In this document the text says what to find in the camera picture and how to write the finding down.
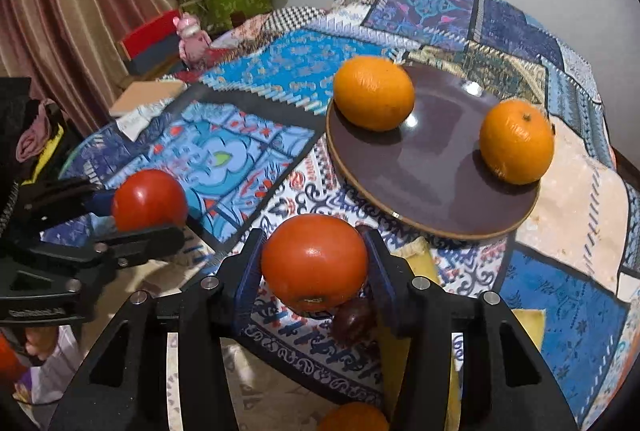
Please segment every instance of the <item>plate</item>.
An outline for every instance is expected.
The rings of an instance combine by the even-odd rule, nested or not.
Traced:
[[[337,169],[372,204],[422,231],[456,239],[513,231],[536,204],[540,183],[507,184],[484,164],[478,134],[498,99],[430,66],[404,69],[415,106],[395,130],[358,128],[330,103],[326,138]]]

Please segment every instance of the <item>green box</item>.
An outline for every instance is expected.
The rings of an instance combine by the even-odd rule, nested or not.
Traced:
[[[180,12],[200,18],[200,26],[210,34],[231,30],[234,27],[234,13],[238,20],[242,20],[243,14],[244,19],[248,20],[272,10],[271,0],[188,0],[180,6]]]

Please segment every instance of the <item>pink toy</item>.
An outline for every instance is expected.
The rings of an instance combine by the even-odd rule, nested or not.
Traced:
[[[191,70],[200,69],[204,65],[204,56],[211,44],[211,38],[200,28],[200,21],[185,12],[181,18],[174,18],[178,36],[180,36],[180,59]]]

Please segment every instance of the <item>hand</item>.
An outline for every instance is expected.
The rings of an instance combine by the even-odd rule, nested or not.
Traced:
[[[24,348],[29,355],[34,355],[41,361],[46,361],[53,354],[58,344],[58,327],[43,326],[24,330],[27,343]]]

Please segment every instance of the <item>curtain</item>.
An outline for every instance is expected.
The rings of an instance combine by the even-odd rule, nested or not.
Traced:
[[[83,135],[108,122],[126,75],[115,42],[175,0],[0,0],[0,75],[32,78]]]

